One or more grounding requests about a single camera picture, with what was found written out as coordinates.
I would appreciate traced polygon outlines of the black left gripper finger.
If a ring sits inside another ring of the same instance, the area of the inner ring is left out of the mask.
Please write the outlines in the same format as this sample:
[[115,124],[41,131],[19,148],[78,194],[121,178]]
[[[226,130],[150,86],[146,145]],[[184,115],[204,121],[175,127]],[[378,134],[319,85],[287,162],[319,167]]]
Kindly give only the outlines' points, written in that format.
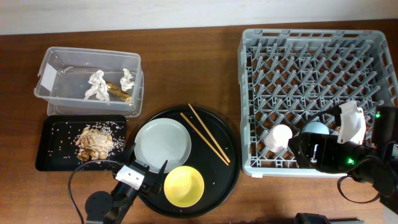
[[123,164],[131,164],[133,158],[134,158],[134,148],[135,148],[136,144],[132,144],[131,147],[129,149],[125,149],[119,157],[119,161]]
[[155,178],[155,181],[154,181],[154,193],[155,194],[159,194],[160,191],[162,190],[162,186],[164,183],[164,171],[167,166],[167,163],[168,163],[168,160],[166,160],[164,162],[164,164],[162,165],[160,171],[158,172],[158,174]]

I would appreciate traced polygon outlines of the blue plastic cup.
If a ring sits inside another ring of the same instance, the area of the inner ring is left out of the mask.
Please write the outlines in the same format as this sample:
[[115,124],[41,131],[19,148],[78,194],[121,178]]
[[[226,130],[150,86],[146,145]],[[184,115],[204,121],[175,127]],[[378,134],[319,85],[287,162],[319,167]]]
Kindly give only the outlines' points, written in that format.
[[306,125],[306,127],[303,129],[304,133],[315,133],[315,134],[329,134],[329,129],[327,128],[326,125],[324,125],[321,122],[310,122]]

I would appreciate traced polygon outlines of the yellow bowl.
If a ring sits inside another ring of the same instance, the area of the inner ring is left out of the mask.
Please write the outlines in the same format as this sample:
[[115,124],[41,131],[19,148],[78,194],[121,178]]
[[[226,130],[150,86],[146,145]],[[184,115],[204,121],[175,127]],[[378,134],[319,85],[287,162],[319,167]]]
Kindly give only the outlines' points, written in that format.
[[176,207],[193,206],[201,199],[204,191],[205,182],[202,175],[190,166],[175,168],[164,181],[166,199]]

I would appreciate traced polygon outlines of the food scraps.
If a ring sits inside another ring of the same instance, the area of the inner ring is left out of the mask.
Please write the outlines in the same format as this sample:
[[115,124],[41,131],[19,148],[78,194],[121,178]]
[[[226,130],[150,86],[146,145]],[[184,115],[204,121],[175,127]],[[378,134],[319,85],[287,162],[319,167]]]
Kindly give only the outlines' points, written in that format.
[[81,147],[78,156],[84,163],[97,161],[100,164],[101,159],[108,159],[108,152],[113,148],[113,140],[110,134],[85,128],[76,145]]

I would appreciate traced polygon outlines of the white round plate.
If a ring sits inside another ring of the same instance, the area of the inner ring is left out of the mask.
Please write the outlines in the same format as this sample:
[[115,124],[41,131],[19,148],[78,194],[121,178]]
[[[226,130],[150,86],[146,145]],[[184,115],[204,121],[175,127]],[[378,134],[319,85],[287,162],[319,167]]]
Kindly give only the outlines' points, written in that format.
[[136,159],[158,173],[166,164],[165,173],[182,166],[188,159],[192,142],[181,123],[170,118],[149,121],[138,131],[134,140]]

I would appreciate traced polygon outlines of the pink plastic cup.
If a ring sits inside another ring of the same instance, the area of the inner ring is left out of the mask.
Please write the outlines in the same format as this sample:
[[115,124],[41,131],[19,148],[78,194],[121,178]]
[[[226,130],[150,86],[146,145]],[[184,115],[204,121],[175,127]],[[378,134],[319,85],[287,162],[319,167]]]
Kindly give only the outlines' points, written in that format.
[[287,125],[278,124],[269,130],[264,144],[270,151],[278,153],[288,146],[292,136],[292,130]]

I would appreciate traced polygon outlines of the white napkin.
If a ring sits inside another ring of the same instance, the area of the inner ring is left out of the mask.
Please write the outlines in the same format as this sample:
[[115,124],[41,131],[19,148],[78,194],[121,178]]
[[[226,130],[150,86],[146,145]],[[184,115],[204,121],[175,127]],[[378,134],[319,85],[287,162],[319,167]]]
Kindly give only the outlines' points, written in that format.
[[85,92],[85,100],[95,95],[100,101],[109,101],[108,86],[103,76],[102,70],[98,70],[90,76],[88,83],[91,84],[91,87]]
[[132,75],[128,69],[124,68],[123,72],[124,76],[120,79],[121,89],[122,91],[128,91],[133,88],[135,81],[132,80]]

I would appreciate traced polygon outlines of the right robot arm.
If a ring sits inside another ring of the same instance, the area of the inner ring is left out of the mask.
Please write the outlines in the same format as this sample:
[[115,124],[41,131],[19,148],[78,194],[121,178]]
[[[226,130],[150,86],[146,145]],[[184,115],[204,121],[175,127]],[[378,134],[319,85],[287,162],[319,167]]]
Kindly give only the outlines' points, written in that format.
[[288,147],[301,168],[312,168],[326,174],[344,174],[341,182],[350,177],[357,182],[368,182],[377,190],[370,201],[379,200],[385,207],[397,213],[397,156],[393,155],[397,144],[397,108],[377,106],[374,115],[371,142],[348,141],[332,134],[305,133],[289,139]]

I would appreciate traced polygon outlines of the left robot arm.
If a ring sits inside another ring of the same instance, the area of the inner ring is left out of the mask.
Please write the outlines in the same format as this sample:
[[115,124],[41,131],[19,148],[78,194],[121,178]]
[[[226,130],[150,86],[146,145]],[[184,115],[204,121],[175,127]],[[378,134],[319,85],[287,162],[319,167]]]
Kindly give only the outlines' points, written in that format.
[[86,200],[87,223],[121,223],[138,195],[147,197],[161,192],[168,161],[155,174],[148,164],[132,159],[133,151],[128,151],[125,160],[112,162],[116,168],[112,175],[118,182],[115,188],[110,193],[97,191]]

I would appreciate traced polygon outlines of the grey dishwasher rack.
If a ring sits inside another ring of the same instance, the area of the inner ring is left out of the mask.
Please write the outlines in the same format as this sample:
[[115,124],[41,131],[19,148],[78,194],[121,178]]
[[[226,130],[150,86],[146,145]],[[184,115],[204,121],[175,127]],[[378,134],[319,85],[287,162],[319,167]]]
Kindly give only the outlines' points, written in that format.
[[278,124],[297,134],[311,115],[354,100],[370,144],[379,105],[397,105],[397,75],[378,30],[247,29],[238,47],[242,167],[251,177],[320,177],[292,151],[264,144]]

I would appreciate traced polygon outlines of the black object at bottom edge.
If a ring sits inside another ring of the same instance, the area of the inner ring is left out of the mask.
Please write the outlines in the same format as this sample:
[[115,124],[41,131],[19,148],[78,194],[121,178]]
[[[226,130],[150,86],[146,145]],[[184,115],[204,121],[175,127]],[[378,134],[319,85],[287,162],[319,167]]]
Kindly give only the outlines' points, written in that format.
[[331,222],[324,215],[312,213],[298,213],[294,218],[295,224],[330,224]]

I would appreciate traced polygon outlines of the black rectangular tray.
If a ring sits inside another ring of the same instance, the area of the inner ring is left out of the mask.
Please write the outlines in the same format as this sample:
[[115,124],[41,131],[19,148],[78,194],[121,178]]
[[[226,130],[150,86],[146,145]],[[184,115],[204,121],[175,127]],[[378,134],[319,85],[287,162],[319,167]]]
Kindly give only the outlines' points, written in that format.
[[123,115],[52,115],[45,119],[35,168],[39,171],[73,171],[83,164],[76,145],[84,129],[97,129],[112,136],[113,148],[107,158],[126,158],[127,121]]

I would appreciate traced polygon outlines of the clear plastic bin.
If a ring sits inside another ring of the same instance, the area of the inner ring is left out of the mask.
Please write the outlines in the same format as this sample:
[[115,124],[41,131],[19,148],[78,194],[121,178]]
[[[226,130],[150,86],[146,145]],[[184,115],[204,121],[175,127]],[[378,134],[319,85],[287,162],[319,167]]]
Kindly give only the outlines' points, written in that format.
[[[109,100],[99,100],[93,94],[85,96],[92,87],[90,77],[98,71],[103,79],[121,88],[120,80],[131,77],[132,88],[126,90],[128,102],[109,93]],[[144,74],[141,57],[136,53],[111,50],[51,47],[40,66],[34,95],[48,101],[48,115],[62,114],[121,114],[137,117],[142,111]]]

